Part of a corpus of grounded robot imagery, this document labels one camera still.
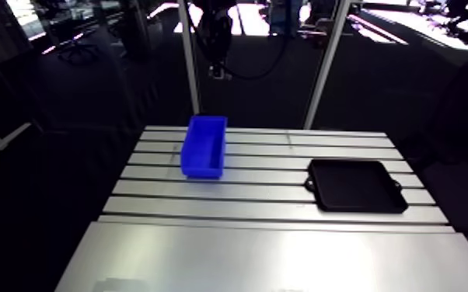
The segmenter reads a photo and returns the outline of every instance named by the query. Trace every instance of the office chair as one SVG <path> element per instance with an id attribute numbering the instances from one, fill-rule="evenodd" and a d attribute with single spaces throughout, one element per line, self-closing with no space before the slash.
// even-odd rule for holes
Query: office chair
<path id="1" fill-rule="evenodd" d="M 51 26 L 53 34 L 60 40 L 65 40 L 58 50 L 58 58 L 70 64 L 75 63 L 76 55 L 80 57 L 88 56 L 92 61 L 98 59 L 96 52 L 99 50 L 95 44 L 79 42 L 79 39 L 83 36 L 83 32 L 77 30 L 79 24 L 81 24 L 80 21 L 70 18 Z"/>
<path id="2" fill-rule="evenodd" d="M 52 34 L 61 41 L 58 58 L 74 64 L 75 56 L 89 56 L 92 61 L 98 59 L 98 47 L 94 44 L 80 43 L 83 36 L 79 27 L 84 24 L 80 16 L 75 18 L 66 2 L 58 0 L 35 0 L 40 5 L 41 17 L 49 22 Z"/>

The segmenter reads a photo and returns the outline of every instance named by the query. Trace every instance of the glass panel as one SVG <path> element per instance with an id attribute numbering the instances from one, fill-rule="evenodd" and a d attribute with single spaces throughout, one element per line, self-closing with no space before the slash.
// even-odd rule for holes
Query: glass panel
<path id="1" fill-rule="evenodd" d="M 468 20 L 452 20 L 467 8 L 434 5 L 424 15 L 395 5 L 351 7 L 314 128 L 381 131 L 402 141 L 428 127 L 468 64 Z"/>
<path id="2" fill-rule="evenodd" d="M 145 125 L 187 125 L 175 4 L 0 0 L 0 290 L 54 290 Z"/>
<path id="3" fill-rule="evenodd" d="M 232 127 L 301 128 L 327 41 L 327 28 L 312 24 L 333 6 L 309 19 L 302 0 L 190 4 L 202 112 Z"/>

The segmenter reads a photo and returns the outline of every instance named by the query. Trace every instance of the floor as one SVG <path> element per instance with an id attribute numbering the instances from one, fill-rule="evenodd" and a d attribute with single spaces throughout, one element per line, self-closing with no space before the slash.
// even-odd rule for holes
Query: floor
<path id="1" fill-rule="evenodd" d="M 162 29 L 147 61 L 119 57 L 107 30 L 83 41 L 100 59 L 71 66 L 56 54 L 31 55 L 2 66 L 14 117 L 39 127 L 0 154 L 0 290 L 52 290 L 87 224 L 96 219 L 146 124 L 186 125 L 191 115 L 187 73 L 174 7 L 157 17 Z M 456 65 L 423 45 L 406 27 L 372 14 L 363 19 L 406 40 L 341 39 L 316 117 L 316 128 L 385 131 L 395 140 L 421 129 Z M 235 36 L 229 65 L 244 74 L 268 66 L 279 40 Z M 291 40 L 276 71 L 258 82 L 215 81 L 196 56 L 203 110 L 233 127 L 301 128 L 323 50 Z M 20 269 L 30 264 L 29 270 Z"/>

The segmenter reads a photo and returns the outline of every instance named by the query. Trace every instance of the black square plate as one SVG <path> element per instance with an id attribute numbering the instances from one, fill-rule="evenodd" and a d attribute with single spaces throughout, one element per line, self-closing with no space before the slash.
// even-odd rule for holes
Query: black square plate
<path id="1" fill-rule="evenodd" d="M 403 213 L 408 205 L 381 162 L 313 159 L 306 187 L 321 210 Z"/>

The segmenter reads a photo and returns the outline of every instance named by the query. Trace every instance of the table surface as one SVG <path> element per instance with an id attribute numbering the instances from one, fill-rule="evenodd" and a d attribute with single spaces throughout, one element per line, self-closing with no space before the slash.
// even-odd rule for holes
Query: table surface
<path id="1" fill-rule="evenodd" d="M 468 291 L 468 242 L 385 134 L 229 128 L 210 180 L 181 173 L 185 131 L 145 128 L 57 291 Z M 312 158 L 381 161 L 409 207 L 322 212 Z"/>
<path id="2" fill-rule="evenodd" d="M 229 128 L 220 179 L 180 170 L 186 127 L 146 127 L 99 221 L 346 231 L 455 232 L 383 133 Z M 312 158 L 379 160 L 403 186 L 403 214 L 326 213 L 303 183 Z"/>

